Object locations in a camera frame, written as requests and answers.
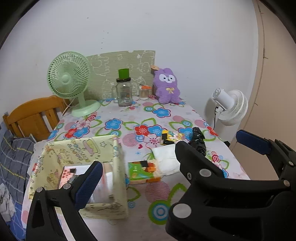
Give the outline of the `wooden chair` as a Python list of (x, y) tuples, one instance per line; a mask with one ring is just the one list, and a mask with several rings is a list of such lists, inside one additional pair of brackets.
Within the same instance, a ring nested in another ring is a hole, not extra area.
[[(15, 108), (11, 114), (4, 114), (3, 120), (8, 130), (16, 137), (24, 138), (32, 135), (37, 141), (46, 140), (59, 122), (57, 112), (64, 111), (70, 103), (60, 97), (52, 95), (33, 99)], [(47, 127), (43, 116), (49, 122)]]

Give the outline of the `glass mason jar mug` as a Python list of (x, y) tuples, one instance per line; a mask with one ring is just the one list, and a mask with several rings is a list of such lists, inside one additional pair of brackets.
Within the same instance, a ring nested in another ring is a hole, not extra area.
[(116, 85), (114, 85), (111, 90), (115, 102), (117, 102), (120, 107), (132, 105), (132, 85), (130, 70), (128, 68), (118, 70)]

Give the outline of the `floral tablecloth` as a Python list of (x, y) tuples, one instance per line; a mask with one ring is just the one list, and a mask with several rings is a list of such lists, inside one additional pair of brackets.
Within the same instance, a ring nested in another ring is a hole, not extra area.
[[(73, 118), (65, 114), (45, 136), (50, 141), (116, 135), (125, 160), (151, 160), (152, 149), (160, 146), (163, 130), (184, 135), (188, 141), (198, 127), (205, 136), (206, 158), (217, 165), (228, 178), (248, 179), (247, 174), (217, 133), (184, 101), (159, 104), (155, 99), (135, 98), (131, 106), (120, 107), (110, 100), (102, 102), (94, 118)], [(107, 240), (170, 240), (163, 215), (189, 186), (180, 173), (161, 181), (133, 185), (128, 193), (129, 217), (122, 220), (90, 219), (95, 233)]]

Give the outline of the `small toothpick jar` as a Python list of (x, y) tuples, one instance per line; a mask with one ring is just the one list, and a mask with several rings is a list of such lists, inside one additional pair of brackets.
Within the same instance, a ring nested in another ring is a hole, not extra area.
[(139, 85), (139, 99), (147, 100), (149, 98), (149, 91), (151, 90), (150, 86), (147, 85)]

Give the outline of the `black plastic bag bundle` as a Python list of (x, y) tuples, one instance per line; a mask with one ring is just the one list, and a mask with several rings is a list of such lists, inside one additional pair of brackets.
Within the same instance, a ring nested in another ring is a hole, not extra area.
[(204, 135), (202, 131), (198, 127), (193, 128), (193, 134), (191, 140), (189, 141), (189, 145), (193, 147), (197, 152), (199, 152), (202, 156), (206, 156), (206, 145), (204, 142)]

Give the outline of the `white crumpled cloth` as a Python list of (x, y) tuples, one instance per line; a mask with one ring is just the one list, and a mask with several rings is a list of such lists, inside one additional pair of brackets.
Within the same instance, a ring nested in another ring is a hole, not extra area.
[(5, 222), (10, 222), (16, 212), (12, 196), (3, 183), (0, 185), (0, 212)]

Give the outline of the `green desk fan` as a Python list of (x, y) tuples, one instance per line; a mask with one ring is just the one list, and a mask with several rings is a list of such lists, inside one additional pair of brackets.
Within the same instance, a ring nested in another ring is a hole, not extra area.
[(53, 94), (62, 99), (78, 99), (71, 111), (73, 117), (83, 117), (100, 108), (97, 100), (84, 98), (89, 78), (89, 62), (77, 52), (59, 54), (48, 67), (47, 82)]

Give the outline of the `green patterned wall board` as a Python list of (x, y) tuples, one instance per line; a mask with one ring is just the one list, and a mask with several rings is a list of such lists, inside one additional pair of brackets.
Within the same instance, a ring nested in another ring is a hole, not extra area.
[(154, 50), (109, 52), (88, 56), (90, 78), (84, 92), (85, 99), (105, 100), (113, 97), (112, 87), (116, 85), (119, 69), (128, 68), (131, 77), (132, 95), (138, 95), (139, 85), (152, 85)]

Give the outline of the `white towel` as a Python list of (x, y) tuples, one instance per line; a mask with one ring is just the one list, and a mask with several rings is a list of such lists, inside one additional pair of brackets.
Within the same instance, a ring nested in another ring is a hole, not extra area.
[(168, 176), (180, 171), (180, 162), (175, 154), (175, 144), (153, 148), (152, 153), (161, 175)]

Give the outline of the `yellow cartoon fabric storage box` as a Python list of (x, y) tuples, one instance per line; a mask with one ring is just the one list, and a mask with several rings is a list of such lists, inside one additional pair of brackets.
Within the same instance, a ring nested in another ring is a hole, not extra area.
[(59, 188), (65, 166), (87, 166), (99, 161), (110, 173), (110, 201), (87, 204), (79, 213), (85, 218), (123, 219), (128, 216), (125, 184), (125, 162), (122, 149), (114, 135), (74, 138), (48, 142), (37, 159), (28, 186), (28, 199), (32, 200), (38, 187), (46, 190)]

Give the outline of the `blue plaid bedding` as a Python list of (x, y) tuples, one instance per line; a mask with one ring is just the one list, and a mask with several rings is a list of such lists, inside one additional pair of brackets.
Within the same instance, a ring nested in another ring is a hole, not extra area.
[(1, 184), (7, 187), (16, 209), (11, 221), (4, 222), (17, 240), (26, 238), (21, 214), (35, 143), (33, 137), (16, 137), (4, 126), (4, 123), (1, 123)]

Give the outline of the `white standing fan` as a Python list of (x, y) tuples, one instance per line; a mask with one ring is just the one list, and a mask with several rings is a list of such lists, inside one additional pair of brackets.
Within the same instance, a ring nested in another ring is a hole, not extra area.
[(216, 106), (214, 109), (213, 130), (218, 123), (222, 140), (231, 142), (234, 138), (234, 127), (238, 127), (248, 111), (248, 99), (240, 90), (226, 92), (222, 88), (214, 90), (211, 96)]

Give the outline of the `purple plush bunny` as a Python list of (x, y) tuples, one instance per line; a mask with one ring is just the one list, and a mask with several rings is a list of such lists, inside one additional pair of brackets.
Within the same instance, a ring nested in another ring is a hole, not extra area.
[(154, 95), (160, 104), (180, 102), (180, 90), (178, 89), (177, 77), (170, 68), (151, 66), (154, 72), (153, 87)]

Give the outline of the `green cartoon tissue pack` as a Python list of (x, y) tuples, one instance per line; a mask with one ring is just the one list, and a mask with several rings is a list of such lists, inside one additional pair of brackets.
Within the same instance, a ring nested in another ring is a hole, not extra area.
[(158, 182), (161, 180), (158, 162), (144, 160), (128, 163), (128, 177), (130, 185)]

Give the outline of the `pink cartoon tissue pack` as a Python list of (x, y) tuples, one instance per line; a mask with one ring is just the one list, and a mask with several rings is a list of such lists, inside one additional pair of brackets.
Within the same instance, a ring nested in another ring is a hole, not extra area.
[(90, 165), (64, 166), (59, 181), (59, 189), (66, 183), (72, 183), (79, 175), (84, 174)]

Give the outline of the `yellow bear tissue pack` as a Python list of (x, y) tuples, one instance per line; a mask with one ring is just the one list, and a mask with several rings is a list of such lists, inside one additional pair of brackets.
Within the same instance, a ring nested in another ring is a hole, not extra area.
[(161, 135), (161, 144), (162, 145), (171, 145), (178, 141), (184, 141), (185, 135), (183, 133), (172, 132), (168, 130), (163, 130)]

